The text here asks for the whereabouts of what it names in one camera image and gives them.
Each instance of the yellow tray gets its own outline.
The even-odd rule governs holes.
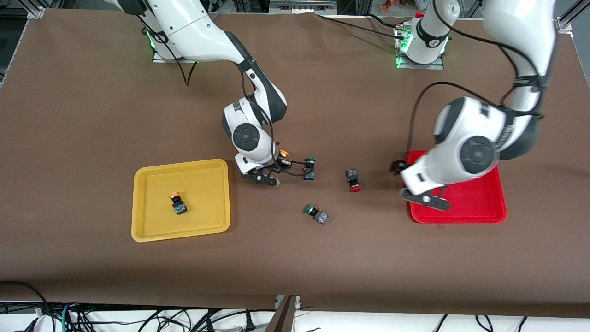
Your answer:
[[[168,195],[180,191],[187,212]],[[230,226],[227,164],[222,159],[141,168],[133,182],[131,236],[137,242],[221,233]]]

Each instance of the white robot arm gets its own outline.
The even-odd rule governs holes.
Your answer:
[[[168,47],[164,51],[161,45],[157,46],[158,52],[162,50],[162,56],[182,56],[201,62],[231,61],[252,81],[254,92],[225,108],[222,125],[239,152],[235,160],[242,177],[277,186],[278,180],[272,177],[261,181],[259,176],[252,178],[245,175],[272,166],[279,158],[273,140],[262,128],[284,117],[287,101],[239,39],[217,27],[199,0],[105,1],[115,4],[127,14],[144,17],[142,21],[148,29],[164,36]]]
[[[400,192],[403,199],[448,210],[450,203],[433,195],[433,189],[482,177],[498,160],[519,157],[532,148],[555,45],[554,3],[487,2],[483,10],[486,31],[496,41],[526,55],[534,67],[517,52],[505,50],[517,71],[512,101],[507,106],[462,97],[441,111],[434,128],[436,146],[415,164],[395,162],[392,167],[407,186]]]
[[[457,0],[436,0],[439,14],[449,25],[453,25],[461,7]],[[410,60],[420,64],[434,62],[443,52],[448,42],[450,29],[438,19],[434,12],[434,6],[430,5],[421,18],[413,18],[409,22],[412,27],[407,46],[402,47]]]

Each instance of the red tray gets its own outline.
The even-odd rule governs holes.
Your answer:
[[[406,161],[413,164],[425,153],[410,151]],[[451,203],[448,211],[410,203],[412,218],[425,224],[501,223],[508,218],[498,166],[478,179],[447,186],[442,197]]]

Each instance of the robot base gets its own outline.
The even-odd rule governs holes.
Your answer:
[[[176,63],[176,60],[164,58],[158,52],[154,51],[153,52],[153,56],[152,56],[152,62],[153,63]],[[188,60],[185,57],[179,58],[178,59],[178,62],[180,62],[180,63],[190,63],[190,64],[195,63],[194,61]]]
[[[394,29],[394,35],[400,35],[404,38],[408,38],[408,34],[411,33],[411,26],[409,25],[409,21],[404,22],[403,24],[399,24],[398,28]],[[430,69],[430,70],[443,70],[444,63],[443,63],[443,56],[440,55],[434,62],[429,64],[421,64],[413,62],[409,59],[409,57],[402,52],[401,48],[404,46],[403,44],[406,41],[404,40],[395,40],[395,61],[397,68],[406,68],[406,69]]]

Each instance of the table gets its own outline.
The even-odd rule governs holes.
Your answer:
[[[217,22],[284,92],[276,140],[293,158],[317,159],[316,181],[240,179],[221,127],[241,96],[233,64],[199,64],[185,87],[175,64],[150,62],[133,17],[49,9],[30,22],[0,90],[0,279],[29,282],[49,301],[272,308],[276,294],[297,294],[315,310],[590,317],[590,97],[570,36],[558,36],[539,142],[500,164],[507,221],[443,226],[411,221],[389,163],[428,83],[501,97],[513,75],[497,48],[455,36],[444,71],[401,70],[388,37],[313,14]],[[484,34],[479,21],[457,27]],[[416,148],[433,146],[436,115],[461,95],[426,95]],[[210,158],[230,165],[230,229],[134,242],[134,173]],[[348,192],[349,168],[360,193]],[[308,203],[329,223],[303,214]]]

